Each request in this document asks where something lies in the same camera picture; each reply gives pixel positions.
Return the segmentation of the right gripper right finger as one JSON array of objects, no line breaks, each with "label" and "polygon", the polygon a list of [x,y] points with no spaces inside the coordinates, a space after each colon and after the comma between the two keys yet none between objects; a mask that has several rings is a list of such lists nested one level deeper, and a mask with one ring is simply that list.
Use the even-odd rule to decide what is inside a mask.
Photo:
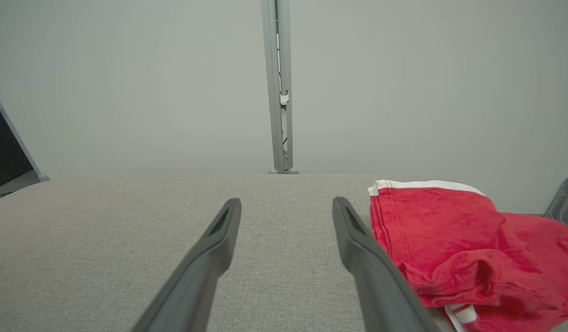
[{"label": "right gripper right finger", "polygon": [[341,261],[355,279],[366,331],[438,332],[429,311],[347,198],[332,200],[332,219]]}]

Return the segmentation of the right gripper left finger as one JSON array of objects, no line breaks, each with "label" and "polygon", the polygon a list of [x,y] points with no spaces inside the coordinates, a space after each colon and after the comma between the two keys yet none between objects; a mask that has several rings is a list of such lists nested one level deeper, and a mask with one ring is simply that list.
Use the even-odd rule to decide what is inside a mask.
[{"label": "right gripper left finger", "polygon": [[234,256],[242,204],[225,202],[206,231],[168,278],[133,332],[204,332],[218,279]]}]

